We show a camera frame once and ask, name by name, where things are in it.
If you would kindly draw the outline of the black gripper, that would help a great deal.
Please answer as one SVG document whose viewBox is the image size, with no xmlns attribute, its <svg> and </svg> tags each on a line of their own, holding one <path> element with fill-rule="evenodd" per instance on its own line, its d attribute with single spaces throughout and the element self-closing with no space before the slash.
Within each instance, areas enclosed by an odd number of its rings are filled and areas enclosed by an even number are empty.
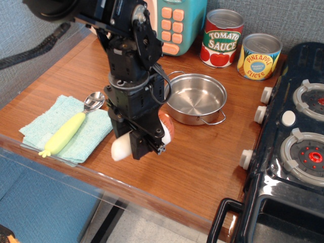
<svg viewBox="0 0 324 243">
<path fill-rule="evenodd" d="M 126 81 L 111 73 L 109 85 L 104 88 L 108 97 L 108 115 L 116 138 L 130 132 L 133 159 L 140 160 L 150 152 L 165 151 L 165 135 L 158 117 L 164 100 L 164 78 L 146 73 L 137 82 Z"/>
</svg>

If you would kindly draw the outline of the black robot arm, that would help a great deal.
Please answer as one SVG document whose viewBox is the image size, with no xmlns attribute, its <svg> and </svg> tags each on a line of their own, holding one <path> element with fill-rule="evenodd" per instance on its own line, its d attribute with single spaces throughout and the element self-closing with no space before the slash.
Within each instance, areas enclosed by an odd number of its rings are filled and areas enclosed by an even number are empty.
<svg viewBox="0 0 324 243">
<path fill-rule="evenodd" d="M 171 132 L 159 117 L 170 95 L 168 76 L 159 65 L 162 41 L 150 24 L 145 1 L 26 1 L 38 18 L 61 23 L 80 22 L 92 27 L 108 56 L 109 84 L 104 92 L 116 140 L 111 156 L 140 159 L 160 154 Z"/>
</svg>

